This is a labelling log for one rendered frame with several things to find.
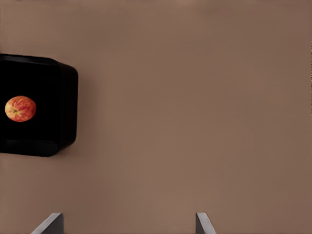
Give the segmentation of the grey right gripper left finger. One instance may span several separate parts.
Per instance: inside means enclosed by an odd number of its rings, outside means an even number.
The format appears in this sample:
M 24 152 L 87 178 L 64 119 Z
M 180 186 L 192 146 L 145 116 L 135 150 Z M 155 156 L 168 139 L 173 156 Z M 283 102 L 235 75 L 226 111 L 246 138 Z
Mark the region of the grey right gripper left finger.
M 50 214 L 30 234 L 64 234 L 63 213 Z

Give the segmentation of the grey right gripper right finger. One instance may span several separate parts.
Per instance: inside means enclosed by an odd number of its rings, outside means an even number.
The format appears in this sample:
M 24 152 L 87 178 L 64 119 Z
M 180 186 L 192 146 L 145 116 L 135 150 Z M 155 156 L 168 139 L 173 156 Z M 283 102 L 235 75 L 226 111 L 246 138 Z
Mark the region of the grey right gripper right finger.
M 195 214 L 196 234 L 217 234 L 206 213 Z

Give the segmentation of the red yellow apple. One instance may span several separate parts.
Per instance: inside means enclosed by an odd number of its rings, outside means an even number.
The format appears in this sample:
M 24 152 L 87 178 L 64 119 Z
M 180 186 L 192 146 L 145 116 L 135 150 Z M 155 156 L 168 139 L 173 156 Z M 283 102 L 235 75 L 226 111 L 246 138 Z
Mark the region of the red yellow apple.
M 25 122 L 36 114 L 36 103 L 26 96 L 16 96 L 7 101 L 5 114 L 15 122 Z

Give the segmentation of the black square tray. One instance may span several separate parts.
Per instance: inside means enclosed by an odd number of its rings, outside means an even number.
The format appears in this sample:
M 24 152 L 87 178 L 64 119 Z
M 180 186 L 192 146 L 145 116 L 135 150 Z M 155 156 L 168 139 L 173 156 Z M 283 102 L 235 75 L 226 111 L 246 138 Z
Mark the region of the black square tray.
M 33 118 L 15 122 L 5 113 L 13 97 L 36 104 Z M 77 136 L 78 72 L 51 58 L 0 54 L 0 153 L 50 157 Z

